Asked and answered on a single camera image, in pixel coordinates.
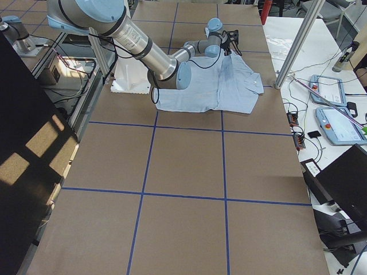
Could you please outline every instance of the cable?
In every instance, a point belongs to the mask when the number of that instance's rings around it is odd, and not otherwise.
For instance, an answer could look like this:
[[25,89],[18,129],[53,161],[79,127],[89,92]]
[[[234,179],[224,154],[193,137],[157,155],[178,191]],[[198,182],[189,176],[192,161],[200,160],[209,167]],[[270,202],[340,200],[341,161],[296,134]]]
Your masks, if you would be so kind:
[[[229,35],[228,35],[228,31],[224,30],[222,32],[222,36],[223,34],[226,34],[227,35],[227,39],[230,39],[229,38]],[[235,43],[234,40],[230,40],[230,44],[233,46],[233,48],[235,49],[235,52],[239,55],[239,56],[242,56],[242,52],[240,51],[239,47],[238,47],[238,43]]]
[[45,226],[48,223],[49,219],[47,221],[45,221],[42,225],[40,225],[38,228],[41,228],[43,226]]
[[318,159],[319,154],[320,154],[319,147],[317,147],[317,145],[312,140],[308,139],[307,137],[304,137],[304,139],[308,140],[310,143],[312,143],[316,147],[316,149],[317,149],[317,156],[316,156],[316,158],[314,158],[314,160]]
[[307,69],[307,68],[310,68],[310,67],[314,67],[314,66],[318,66],[318,65],[323,65],[323,64],[325,64],[325,63],[327,63],[328,61],[331,61],[331,60],[333,60],[334,58],[336,58],[336,57],[338,57],[338,55],[339,55],[339,53],[341,52],[341,50],[339,49],[333,56],[332,56],[332,58],[330,58],[330,59],[328,59],[328,60],[326,60],[325,62],[323,62],[323,63],[318,63],[318,64],[313,64],[313,65],[309,65],[309,66],[305,66],[305,67],[303,67],[302,69],[299,69],[299,70],[294,70],[294,71],[292,71],[292,72],[290,72],[290,73],[297,73],[297,72],[300,72],[301,70],[304,70],[304,69]]
[[91,75],[90,75],[89,73],[87,73],[87,72],[85,72],[85,71],[83,71],[83,70],[78,70],[78,69],[75,69],[75,68],[71,68],[71,67],[70,67],[70,65],[65,61],[64,57],[63,57],[60,53],[58,53],[58,52],[57,52],[57,50],[55,50],[55,49],[53,49],[53,48],[52,48],[52,50],[57,54],[57,58],[58,58],[59,60],[61,60],[61,62],[63,62],[63,63],[64,63],[64,65],[65,65],[67,68],[69,68],[70,70],[75,70],[76,72],[79,72],[79,73],[84,73],[84,74],[86,74],[86,75],[88,76],[88,78],[91,78]]
[[299,101],[299,102],[303,103],[304,105],[308,106],[308,104],[307,104],[306,102],[302,101],[301,99],[297,99],[297,98],[295,98],[295,97],[292,95],[291,83],[292,83],[293,81],[294,81],[294,80],[291,80],[291,82],[289,82],[289,83],[288,83],[288,90],[289,90],[289,95],[290,95],[290,97],[291,97],[291,98],[293,98],[294,100],[297,100],[297,101]]
[[306,129],[306,116],[307,116],[307,111],[309,110],[309,101],[310,101],[310,98],[311,98],[311,93],[309,93],[309,97],[307,99],[307,107],[306,107],[306,110],[304,110],[304,117],[303,117],[303,127]]
[[360,254],[358,255],[358,258],[357,258],[357,260],[356,260],[356,263],[354,264],[354,266],[353,266],[353,269],[352,269],[352,272],[350,272],[350,275],[353,275],[354,274],[354,271],[355,271],[355,269],[356,269],[356,267],[357,267],[357,265],[358,265],[358,262],[360,261],[360,259],[361,259],[361,257],[362,257],[362,254],[364,253],[364,252],[366,252],[367,251],[367,245],[362,249],[362,251],[360,252]]
[[75,47],[81,47],[81,48],[90,48],[91,46],[84,46],[84,45],[78,45],[78,44],[74,44],[73,42],[70,42],[70,41],[64,41],[63,42],[64,44],[70,44],[70,45],[73,45]]
[[155,78],[155,75],[154,75],[154,72],[152,70],[150,70],[148,68],[148,72],[151,74],[152,76],[152,79],[153,79],[153,82],[154,82],[154,85],[155,87],[157,88],[157,100],[154,101],[154,87],[153,85],[151,86],[151,90],[150,90],[150,100],[151,102],[153,102],[153,104],[157,104],[159,102],[159,86],[158,86],[158,83],[157,83],[157,79]]
[[219,54],[218,54],[218,57],[217,57],[217,60],[212,64],[212,65],[210,65],[209,67],[202,67],[202,66],[200,66],[199,64],[197,64],[195,61],[193,61],[193,60],[189,60],[188,62],[192,62],[192,63],[194,63],[195,65],[197,65],[199,68],[201,68],[201,69],[209,69],[209,68],[211,68],[212,66],[214,66],[216,63],[217,63],[217,61],[219,60],[219,57],[220,57],[220,54],[222,53],[222,51],[219,51]]
[[51,92],[53,92],[53,93],[55,93],[55,94],[57,94],[57,95],[59,95],[59,96],[67,96],[67,95],[64,95],[64,94],[62,94],[62,93],[58,93],[58,92],[56,92],[55,90],[53,90],[53,89],[50,89],[50,88],[45,88],[45,87],[42,87],[44,90],[47,90],[47,91],[51,91]]
[[128,54],[130,54],[131,56],[129,56],[129,57],[122,57],[122,56],[119,56],[120,58],[124,58],[124,59],[128,59],[128,58],[133,58],[134,56],[128,51],[128,50],[125,50],[123,47],[120,47],[119,45],[116,45],[115,43],[113,43],[113,42],[111,42],[111,41],[109,41],[108,39],[106,39],[106,38],[104,38],[104,37],[102,37],[102,36],[96,36],[96,35],[94,35],[94,34],[92,34],[92,33],[89,33],[88,35],[90,35],[90,36],[93,36],[93,37],[96,37],[96,38],[99,38],[99,39],[102,39],[103,41],[105,41],[105,42],[107,42],[107,43],[110,43],[110,44],[112,44],[114,47],[116,47],[116,48],[118,48],[118,49],[120,49],[120,50],[123,50],[124,52],[126,52],[126,53],[128,53]]
[[339,249],[340,247],[337,247],[337,248],[333,248],[333,249],[324,249],[323,251],[325,251],[325,252],[335,252],[335,251],[337,251],[338,249]]
[[[296,115],[298,116],[298,107],[295,104],[293,104],[292,102],[284,102],[283,104],[288,104],[288,110],[287,110],[288,113],[292,113],[292,112],[294,113],[294,112],[296,112]],[[294,106],[296,108],[296,111],[290,112],[289,111],[290,105]]]
[[318,143],[320,145],[320,151],[321,151],[320,158],[318,160],[315,160],[315,162],[318,163],[321,160],[321,158],[322,158],[323,149],[322,149],[322,145],[321,145],[321,142],[320,142],[319,138],[316,137],[316,139],[317,139],[317,141],[318,141]]
[[[358,16],[358,17],[357,17],[357,19],[354,21],[354,24],[350,27],[350,29],[348,30],[348,32],[345,34],[345,36],[344,36],[343,40],[342,40],[342,41],[340,42],[340,44],[339,44],[339,48],[340,48],[340,46],[343,44],[343,42],[344,42],[345,38],[348,36],[348,34],[350,33],[350,31],[352,30],[352,28],[354,27],[354,25],[357,23],[358,19],[361,17],[362,13],[360,14],[360,16]],[[322,71],[322,73],[320,74],[320,76],[321,76],[321,75],[323,75],[323,73],[324,73],[324,72],[326,71],[326,69],[329,67],[330,63],[331,63],[331,59],[329,60],[329,63],[326,65],[325,69]],[[348,83],[348,82],[351,82],[351,81],[353,81],[353,80],[345,81],[345,82],[340,82],[340,83]]]

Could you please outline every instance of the grid line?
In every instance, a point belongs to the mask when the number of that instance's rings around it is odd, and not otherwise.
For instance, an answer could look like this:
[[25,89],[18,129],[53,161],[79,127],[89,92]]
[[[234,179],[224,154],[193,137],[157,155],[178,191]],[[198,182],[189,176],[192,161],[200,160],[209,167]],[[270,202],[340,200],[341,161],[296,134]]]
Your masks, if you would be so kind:
[[8,10],[8,9],[6,9],[6,8],[5,8],[5,10],[6,10],[6,11],[25,11],[25,12],[30,11],[30,12],[32,12],[32,13],[45,13],[45,12],[46,12],[45,10],[30,10],[30,9],[29,9],[29,10]]
[[237,130],[221,130],[221,129],[201,129],[201,128],[185,128],[185,127],[173,127],[173,126],[159,126],[159,125],[144,125],[144,124],[129,124],[129,123],[116,123],[106,121],[90,121],[91,124],[104,124],[104,125],[117,125],[117,126],[132,126],[132,127],[149,127],[160,129],[177,129],[177,130],[190,130],[190,131],[206,131],[206,132],[225,132],[225,133],[243,133],[249,135],[268,135],[268,136],[292,136],[290,133],[267,133],[267,132],[251,132],[251,131],[237,131]]
[[47,20],[47,17],[45,19],[42,20],[42,22],[35,28],[35,30],[32,32],[32,34],[34,34],[36,32],[36,30],[38,30],[38,28],[40,26],[47,26],[48,24],[43,24],[43,22],[45,22],[45,20]]
[[228,204],[227,204],[227,176],[225,172],[225,143],[223,111],[220,111],[222,132],[222,161],[223,161],[223,188],[224,188],[224,214],[225,214],[225,245],[227,249],[227,275],[231,275],[231,262],[229,258],[229,229],[228,229]]
[[157,125],[157,120],[158,120],[158,111],[155,114],[155,122],[154,122],[154,128],[153,128],[153,133],[151,135],[151,142],[150,142],[150,148],[149,148],[149,154],[148,154],[148,160],[147,160],[147,166],[145,169],[145,174],[144,174],[144,182],[143,182],[143,187],[142,187],[142,192],[140,195],[140,202],[139,202],[139,209],[138,209],[138,215],[136,217],[136,222],[135,222],[135,229],[134,229],[134,236],[132,238],[132,244],[131,244],[131,250],[130,250],[130,256],[128,259],[128,266],[127,266],[127,271],[126,271],[126,275],[130,275],[130,270],[131,270],[131,264],[132,264],[132,257],[134,254],[134,247],[135,247],[135,241],[136,241],[136,235],[138,233],[138,226],[139,226],[139,220],[140,220],[140,214],[142,211],[142,205],[143,205],[143,198],[144,198],[144,191],[145,191],[145,185],[147,182],[147,177],[148,177],[148,171],[149,171],[149,164],[150,164],[150,158],[151,158],[151,152],[153,150],[153,144],[154,144],[154,136],[155,136],[155,126]]
[[176,4],[176,11],[174,13],[174,18],[173,18],[173,26],[172,26],[172,32],[171,32],[171,37],[170,37],[170,43],[169,43],[169,48],[168,48],[168,54],[170,54],[171,52],[171,45],[172,45],[172,36],[173,36],[173,31],[174,31],[174,25],[176,23],[176,17],[177,17],[177,10],[178,10],[178,3]]
[[33,5],[31,5],[31,7],[30,7],[29,9],[27,9],[27,10],[25,11],[25,13],[24,13],[20,18],[22,18],[22,17],[23,17],[27,12],[29,12],[29,10],[30,10],[31,8],[33,8],[35,4],[37,4],[37,1],[34,1],[34,4],[33,4]]
[[[163,194],[153,192],[136,192],[136,191],[124,191],[124,190],[112,190],[112,189],[97,189],[97,188],[83,188],[83,187],[62,187],[65,191],[82,191],[82,192],[97,192],[97,193],[117,193],[126,195],[144,195],[150,197],[167,197],[167,198],[182,198],[182,199],[202,199],[206,201],[225,201],[225,198],[216,197],[203,197],[192,195],[179,195],[179,194]],[[242,203],[258,203],[264,205],[288,205],[288,206],[305,206],[311,207],[311,203],[302,202],[276,202],[276,201],[262,201],[257,199],[235,199],[227,198],[227,202],[242,202]]]
[[13,0],[9,5],[7,5],[2,11],[7,10],[8,7],[10,7],[13,3],[15,2],[15,0]]

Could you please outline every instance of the black cable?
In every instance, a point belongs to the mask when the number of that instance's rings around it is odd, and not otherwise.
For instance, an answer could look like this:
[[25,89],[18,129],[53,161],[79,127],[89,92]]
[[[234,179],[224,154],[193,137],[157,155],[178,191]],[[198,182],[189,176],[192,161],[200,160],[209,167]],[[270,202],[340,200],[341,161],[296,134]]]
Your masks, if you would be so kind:
[[219,51],[219,54],[218,54],[218,57],[217,57],[217,60],[212,64],[212,65],[210,65],[209,67],[202,67],[202,66],[200,66],[199,64],[197,64],[195,61],[193,61],[193,60],[189,60],[188,62],[192,62],[192,63],[194,63],[195,65],[197,65],[199,68],[201,68],[201,69],[209,69],[209,68],[211,68],[212,66],[214,66],[216,63],[217,63],[217,61],[219,60],[219,57],[220,57],[220,54],[221,54],[221,50]]
[[75,47],[81,47],[81,48],[90,48],[91,46],[84,46],[84,45],[78,45],[78,44],[74,44],[73,42],[70,42],[70,41],[64,41],[63,42],[64,44],[70,44],[70,45],[73,45]]
[[67,96],[67,95],[64,95],[64,94],[62,94],[62,93],[56,92],[54,89],[50,89],[50,88],[46,88],[46,87],[42,87],[42,88],[43,88],[43,90],[51,91],[51,92],[53,92],[53,93],[55,93],[55,94],[57,94],[57,95],[59,95],[59,96]]
[[85,88],[87,87],[87,85],[88,85],[88,82],[86,82],[85,85],[83,86],[83,88],[81,89],[81,94],[80,95],[75,95],[75,96],[69,97],[67,99],[60,99],[60,100],[57,100],[57,101],[53,102],[53,104],[57,104],[57,103],[60,103],[62,101],[67,101],[67,100],[70,100],[70,99],[78,99],[79,97],[84,96],[85,93],[86,93]]
[[292,103],[292,102],[284,102],[283,104],[289,104],[289,105],[288,105],[288,110],[287,110],[287,112],[288,112],[288,113],[290,112],[290,111],[289,111],[289,107],[290,107],[290,105],[292,105],[292,106],[294,106],[294,107],[296,108],[296,111],[293,111],[293,112],[298,113],[298,107],[297,107],[294,103]]
[[[222,32],[222,36],[224,36],[224,34],[226,34],[226,35],[227,35],[227,39],[230,39],[230,38],[229,38],[229,35],[228,35],[228,32],[227,32],[226,30],[224,30],[224,31]],[[234,41],[234,40],[230,40],[230,44],[233,46],[233,48],[234,48],[235,52],[236,52],[239,56],[242,56],[242,52],[240,51],[240,49],[239,49],[239,47],[238,47],[238,44],[237,44],[237,43],[235,43],[235,41]]]
[[320,154],[320,150],[319,150],[319,148],[317,147],[317,145],[312,141],[312,140],[310,140],[310,139],[308,139],[308,138],[306,138],[306,137],[304,137],[306,140],[308,140],[310,143],[312,143],[315,147],[316,147],[316,149],[317,149],[317,156],[316,156],[316,158],[314,158],[314,160],[316,160],[316,159],[318,159],[318,157],[319,157],[319,154]]
[[122,57],[122,56],[119,56],[120,58],[124,58],[124,59],[128,59],[128,58],[133,58],[134,56],[128,51],[128,50],[125,50],[123,47],[120,47],[119,45],[116,45],[115,43],[113,43],[113,42],[111,42],[111,41],[109,41],[108,39],[106,39],[106,38],[104,38],[104,37],[102,37],[102,36],[96,36],[96,35],[94,35],[94,34],[92,34],[92,33],[89,33],[89,35],[90,36],[93,36],[93,37],[96,37],[96,38],[99,38],[99,39],[102,39],[103,41],[105,41],[105,42],[107,42],[107,43],[110,43],[110,44],[112,44],[114,47],[116,47],[116,48],[119,48],[120,50],[123,50],[124,52],[126,52],[126,53],[128,53],[128,54],[130,54],[131,56],[129,56],[129,57]]
[[115,50],[112,50],[112,49],[109,49],[109,48],[107,48],[107,47],[105,47],[105,46],[103,46],[103,45],[101,45],[101,47],[102,47],[103,49],[105,49],[105,50],[109,50],[110,52],[113,52],[113,53],[117,54],[116,49],[115,49]]
[[151,100],[151,102],[153,102],[153,104],[157,104],[158,102],[159,102],[159,85],[158,85],[158,83],[157,83],[157,79],[155,78],[155,75],[154,75],[154,72],[152,71],[152,70],[150,70],[148,67],[147,67],[147,69],[148,69],[148,71],[149,71],[149,73],[151,74],[151,76],[152,76],[152,79],[153,79],[153,82],[154,82],[154,85],[155,85],[155,87],[157,88],[157,94],[158,94],[158,96],[157,96],[157,100],[156,101],[154,101],[154,87],[152,86],[151,87],[151,91],[150,91],[150,100]]
[[[66,55],[66,56],[68,56],[68,57],[69,57],[69,59],[71,59],[71,58],[70,58],[70,55],[68,55],[68,53],[67,53],[67,52],[66,52],[66,51],[65,51],[65,50],[64,50],[64,49],[63,49],[59,44],[57,44],[55,40],[53,40],[53,39],[51,39],[51,38],[48,38],[48,37],[44,37],[44,36],[36,36],[36,35],[34,35],[34,34],[31,34],[31,36],[51,40],[54,44],[56,44],[56,46],[55,46],[55,47],[59,47],[59,48],[60,48],[60,49],[65,53],[65,55]],[[61,61],[64,63],[64,65],[65,65],[66,67],[68,67],[70,70],[75,70],[75,71],[77,71],[77,72],[84,73],[84,74],[86,74],[86,75],[88,76],[88,78],[91,78],[87,72],[83,72],[82,70],[77,70],[77,69],[75,69],[75,68],[71,68],[71,67],[67,64],[67,62],[65,62],[64,58],[62,57],[62,55],[61,55],[60,53],[58,53],[56,49],[54,49],[54,51],[56,52],[57,56],[61,59]]]
[[299,70],[293,70],[291,73],[297,73],[297,72],[300,72],[301,70],[304,70],[304,69],[307,69],[307,68],[311,68],[311,67],[314,67],[314,66],[318,66],[318,65],[323,65],[323,64],[325,64],[325,63],[327,63],[327,62],[329,62],[329,61],[331,61],[331,60],[333,60],[334,58],[337,58],[338,57],[338,54],[339,54],[339,52],[340,51],[343,51],[344,49],[342,49],[342,50],[338,50],[333,56],[332,56],[332,58],[330,58],[330,59],[328,59],[328,60],[326,60],[325,62],[323,62],[323,63],[318,63],[318,64],[313,64],[313,65],[309,65],[309,66],[305,66],[305,67],[303,67],[302,69],[299,69]]
[[[344,42],[345,38],[348,36],[348,34],[350,33],[350,31],[352,30],[352,28],[354,27],[354,25],[357,23],[357,21],[359,20],[359,18],[361,17],[361,15],[363,14],[363,12],[365,11],[365,9],[366,9],[366,8],[367,8],[367,6],[365,6],[365,8],[363,9],[363,11],[362,11],[362,13],[360,14],[360,16],[358,16],[358,17],[357,17],[357,19],[354,21],[354,24],[350,27],[349,31],[345,34],[345,36],[344,36],[343,40],[342,40],[342,41],[340,42],[340,44],[338,45],[338,47],[339,47],[339,48],[340,48],[340,46],[343,44],[343,42]],[[343,51],[343,50],[345,50],[345,48],[344,48],[344,49],[342,49],[342,50],[338,49],[338,50],[337,50],[337,52],[333,55],[333,57],[332,57],[331,59],[326,60],[324,63],[321,63],[321,64],[315,64],[315,65],[310,65],[310,66],[306,66],[306,67],[304,67],[304,68],[302,68],[302,69],[300,69],[300,70],[295,70],[295,71],[293,71],[292,73],[300,72],[300,71],[301,71],[301,70],[303,70],[303,69],[310,68],[310,67],[312,67],[312,66],[323,65],[323,64],[325,64],[325,63],[329,62],[329,63],[328,63],[328,65],[325,67],[325,69],[322,71],[322,73],[321,73],[321,75],[322,75],[322,74],[325,72],[325,70],[329,67],[329,64],[330,64],[330,62],[332,61],[332,59],[336,58],[336,57],[337,57],[337,55],[339,54],[339,51]]]
[[310,98],[311,98],[311,93],[309,93],[309,97],[308,97],[307,102],[306,102],[307,107],[306,107],[306,110],[304,110],[303,126],[304,126],[305,129],[306,129],[306,116],[307,116],[307,111],[309,110]]
[[322,149],[322,145],[321,145],[321,142],[320,142],[320,140],[319,140],[318,137],[316,137],[316,140],[318,141],[318,143],[320,145],[320,151],[321,151],[320,158],[318,160],[315,160],[315,162],[318,163],[321,160],[321,158],[322,158],[323,149]]
[[297,99],[295,98],[293,95],[292,95],[292,90],[291,90],[291,83],[293,82],[294,80],[291,80],[289,83],[288,83],[288,89],[289,89],[289,95],[291,98],[293,98],[294,100],[297,100],[301,103],[303,103],[304,105],[306,105],[307,107],[309,106],[306,102],[302,101],[301,99]]

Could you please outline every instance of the black panel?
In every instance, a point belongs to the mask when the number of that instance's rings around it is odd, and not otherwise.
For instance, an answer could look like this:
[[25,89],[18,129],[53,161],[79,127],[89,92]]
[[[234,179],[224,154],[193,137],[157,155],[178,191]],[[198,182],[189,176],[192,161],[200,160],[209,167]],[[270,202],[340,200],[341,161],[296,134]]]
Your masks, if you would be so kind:
[[336,203],[367,230],[367,153],[354,145],[317,176]]
[[[0,64],[0,274],[11,275],[20,267],[61,179],[50,163],[75,136],[1,32]],[[26,144],[46,123],[57,137],[37,155]],[[43,132],[43,140],[48,136]],[[35,146],[42,145],[41,140]],[[9,167],[12,156],[21,161]],[[9,175],[15,180],[6,181]]]

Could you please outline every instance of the white desk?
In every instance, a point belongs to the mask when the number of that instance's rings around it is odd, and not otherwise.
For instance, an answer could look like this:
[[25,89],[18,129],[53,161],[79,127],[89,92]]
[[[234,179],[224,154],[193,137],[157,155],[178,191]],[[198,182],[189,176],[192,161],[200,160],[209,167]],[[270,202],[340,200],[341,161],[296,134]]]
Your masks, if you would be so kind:
[[[291,43],[293,42],[298,29],[302,23],[301,18],[278,18],[269,17],[267,19],[266,25],[264,26],[264,32],[267,37],[267,42],[269,46],[270,53],[272,55],[272,62],[274,70],[278,71],[281,69],[283,62],[286,57],[286,53],[289,50]],[[341,51],[338,45],[335,43],[334,38],[331,36],[327,27],[321,19],[315,21],[310,34],[306,38],[305,43],[292,67],[292,71],[300,70],[305,66],[320,64],[330,58],[332,58],[336,53],[340,56]],[[296,72],[297,78],[303,78],[309,80],[313,74],[323,74],[325,76],[338,77],[343,79],[343,81],[349,81],[356,78],[356,75],[352,71],[343,70],[340,73],[332,71],[332,67],[336,62],[337,58],[333,59],[330,63],[326,62],[322,65],[312,66],[310,68],[303,69],[300,72]],[[344,83],[344,88],[346,93],[360,94],[365,93],[362,85],[358,80]],[[294,103],[299,110],[305,109],[305,105],[297,100],[294,100],[290,96],[290,91],[293,97],[307,102],[309,98],[309,93],[299,84],[294,81],[290,83],[290,79],[287,80],[282,88],[282,98],[289,100]],[[352,101],[357,104],[358,117],[357,121],[360,123],[366,123],[365,113],[367,113],[367,96],[364,97],[347,97],[347,101]],[[312,99],[308,102],[308,110],[305,116],[305,111],[299,113],[299,123],[304,129],[304,132],[310,132],[318,130],[321,134],[322,131],[319,129],[318,123],[315,119],[315,109],[321,105],[314,104]],[[337,157],[339,157],[343,152],[345,152],[350,146],[332,146],[331,143],[323,136],[319,137],[323,150],[322,159],[318,162],[320,168],[325,168]],[[317,149],[307,140],[306,149],[301,150],[299,153],[299,161],[303,161],[310,158],[315,158],[317,155]],[[325,206],[314,206],[315,209],[325,211]],[[325,253],[326,259],[329,265],[330,274],[335,274],[339,268],[343,268],[341,264],[334,258],[331,253]],[[353,265],[356,258],[350,262],[347,269],[344,270],[343,275],[349,275],[352,271]],[[357,269],[354,275],[366,275],[367,270],[367,253],[365,253],[358,263]]]

